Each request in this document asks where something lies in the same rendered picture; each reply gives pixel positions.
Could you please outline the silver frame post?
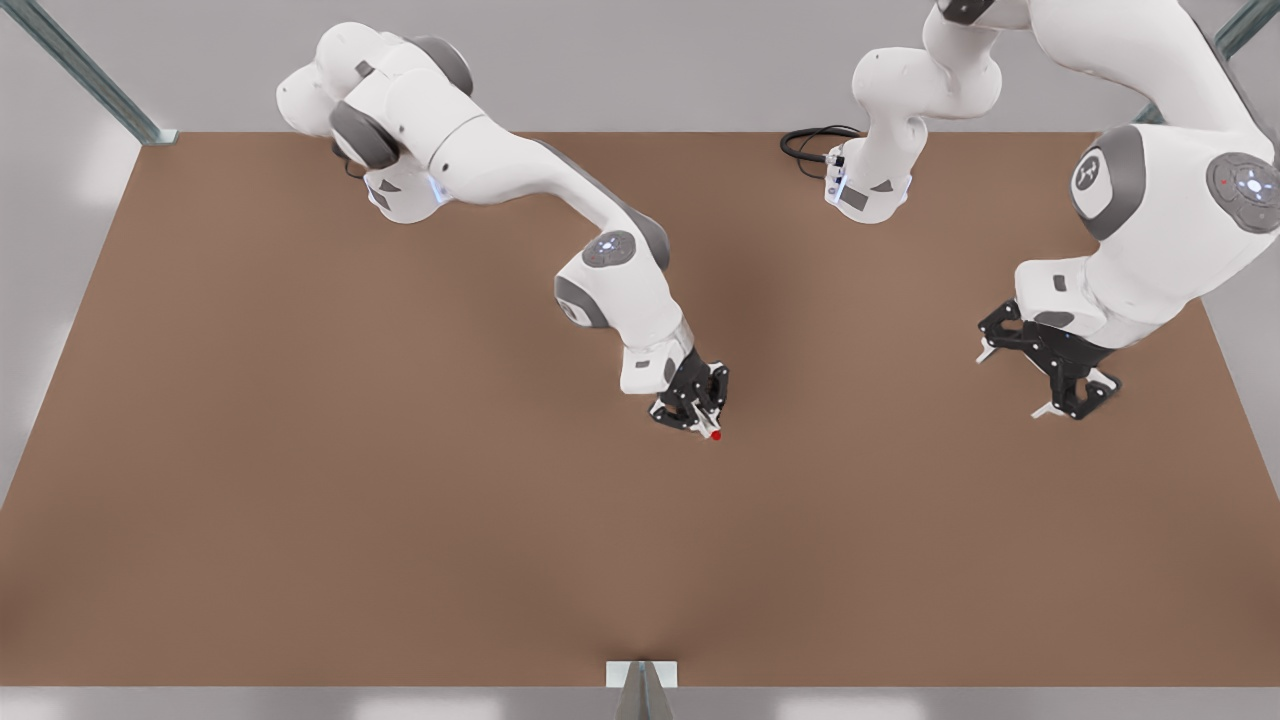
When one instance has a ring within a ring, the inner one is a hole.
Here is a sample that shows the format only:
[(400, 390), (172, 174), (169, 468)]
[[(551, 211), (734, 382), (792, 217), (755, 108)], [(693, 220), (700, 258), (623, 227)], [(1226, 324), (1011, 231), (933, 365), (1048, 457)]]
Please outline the silver frame post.
[(605, 662), (605, 687), (620, 689), (614, 720), (675, 720), (666, 692), (677, 685), (676, 661)]
[(1169, 88), (1143, 88), (1142, 124), (1280, 135), (1280, 0), (1165, 0), (1194, 33), (1158, 61)]
[(165, 146), (178, 140), (177, 129), (160, 128), (37, 0), (0, 0), (0, 9), (140, 143)]

